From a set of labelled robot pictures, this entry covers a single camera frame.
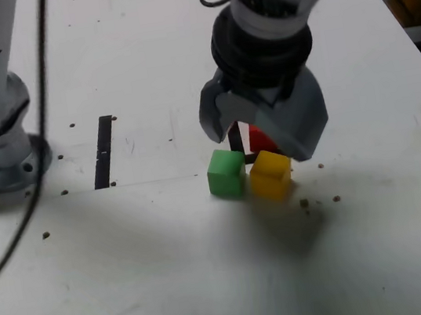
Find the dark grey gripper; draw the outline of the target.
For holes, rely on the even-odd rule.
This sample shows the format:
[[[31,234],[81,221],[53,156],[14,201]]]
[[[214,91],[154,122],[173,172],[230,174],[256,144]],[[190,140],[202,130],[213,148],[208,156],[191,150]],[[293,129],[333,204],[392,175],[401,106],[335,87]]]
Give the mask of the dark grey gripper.
[[[233,122],[261,129],[289,158],[308,161],[328,121],[321,87],[308,69],[302,68],[290,93],[289,84],[261,88],[254,103],[230,92],[224,73],[217,69],[200,93],[199,121],[213,142],[222,143]]]

